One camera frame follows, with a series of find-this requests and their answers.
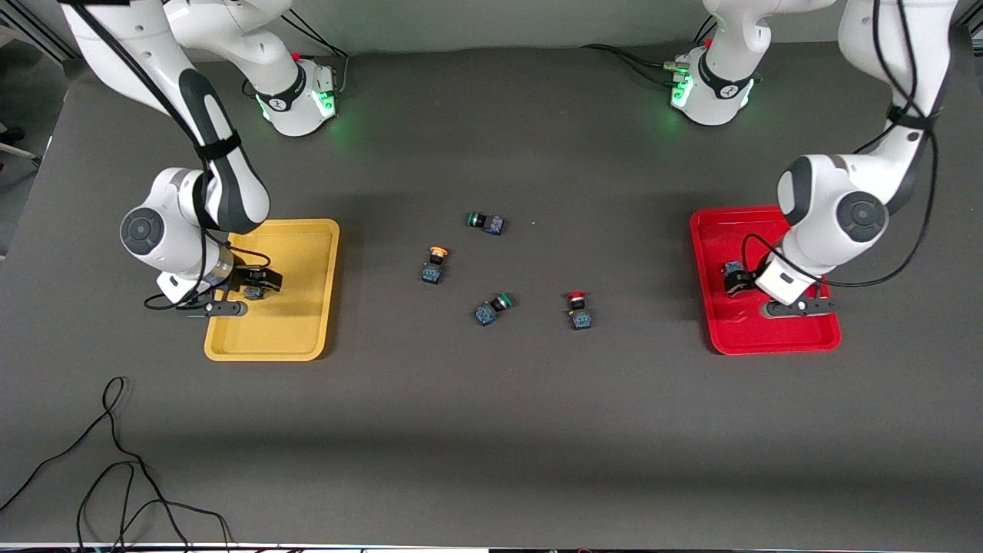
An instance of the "red tray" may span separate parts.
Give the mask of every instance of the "red tray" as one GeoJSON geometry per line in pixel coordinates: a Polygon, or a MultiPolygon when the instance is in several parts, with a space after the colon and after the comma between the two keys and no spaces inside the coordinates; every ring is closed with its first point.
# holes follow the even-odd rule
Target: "red tray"
{"type": "MultiPolygon", "coordinates": [[[[741,241],[749,232],[773,244],[789,226],[778,208],[720,208],[700,210],[689,219],[696,252],[696,266],[703,289],[710,340],[725,355],[829,351],[840,341],[836,314],[813,317],[769,319],[761,313],[769,301],[761,291],[729,297],[723,289],[723,264],[740,260],[741,241]]],[[[748,263],[761,259],[768,250],[757,242],[748,244],[748,263]]],[[[823,285],[823,297],[829,289],[823,285]]]]}

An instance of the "table surface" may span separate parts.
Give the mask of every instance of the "table surface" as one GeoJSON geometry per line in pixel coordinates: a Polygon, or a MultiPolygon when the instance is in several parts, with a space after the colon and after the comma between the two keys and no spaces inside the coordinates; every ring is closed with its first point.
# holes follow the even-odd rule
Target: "table surface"
{"type": "MultiPolygon", "coordinates": [[[[202,70],[270,216],[341,226],[328,351],[215,363],[204,321],[141,306],[155,274],[120,246],[119,221],[159,170],[195,157],[163,115],[82,74],[0,269],[3,496],[124,375],[125,445],[166,495],[224,514],[242,542],[983,548],[983,102],[967,42],[915,262],[837,292],[838,350],[750,357],[708,346],[687,220],[771,204],[798,155],[880,130],[886,87],[835,44],[773,47],[746,111],[716,129],[588,50],[359,56],[340,116],[300,139],[262,121],[233,67],[202,70]],[[471,210],[504,215],[505,234],[466,227],[471,210]],[[453,251],[437,287],[418,275],[435,244],[453,251]],[[581,288],[596,327],[574,333],[563,293],[581,288]],[[473,324],[503,290],[519,305],[473,324]]],[[[838,277],[899,262],[924,177],[838,277]]],[[[0,515],[0,535],[74,540],[83,495],[117,459],[99,429],[0,515]]],[[[96,537],[112,539],[124,485],[118,474],[93,497],[96,537]]],[[[213,520],[179,523],[220,540],[213,520]]],[[[176,541],[161,513],[141,538],[176,541]]]]}

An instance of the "cable connector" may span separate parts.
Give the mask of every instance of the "cable connector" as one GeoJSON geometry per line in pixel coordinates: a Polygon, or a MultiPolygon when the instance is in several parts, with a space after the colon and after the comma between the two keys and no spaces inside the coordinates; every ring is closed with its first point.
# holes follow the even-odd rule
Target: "cable connector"
{"type": "Polygon", "coordinates": [[[663,71],[678,73],[681,75],[689,74],[689,64],[682,61],[666,61],[663,63],[663,71]]]}

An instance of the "floor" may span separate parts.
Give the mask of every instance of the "floor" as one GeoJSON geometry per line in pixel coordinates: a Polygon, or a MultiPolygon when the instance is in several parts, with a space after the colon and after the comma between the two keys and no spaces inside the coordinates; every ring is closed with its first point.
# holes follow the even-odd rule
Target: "floor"
{"type": "MultiPolygon", "coordinates": [[[[43,154],[66,89],[61,67],[33,46],[14,41],[0,48],[0,122],[25,130],[18,148],[43,154]]],[[[0,256],[6,256],[36,169],[10,154],[0,153],[0,163],[0,256]]]]}

